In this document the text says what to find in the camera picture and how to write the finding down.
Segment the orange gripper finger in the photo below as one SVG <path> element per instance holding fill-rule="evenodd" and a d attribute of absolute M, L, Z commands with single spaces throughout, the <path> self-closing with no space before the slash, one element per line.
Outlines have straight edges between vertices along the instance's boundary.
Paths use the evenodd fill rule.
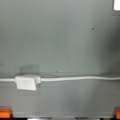
<path fill-rule="evenodd" d="M 12 110 L 9 108 L 0 108 L 0 119 L 11 119 L 12 118 Z"/>

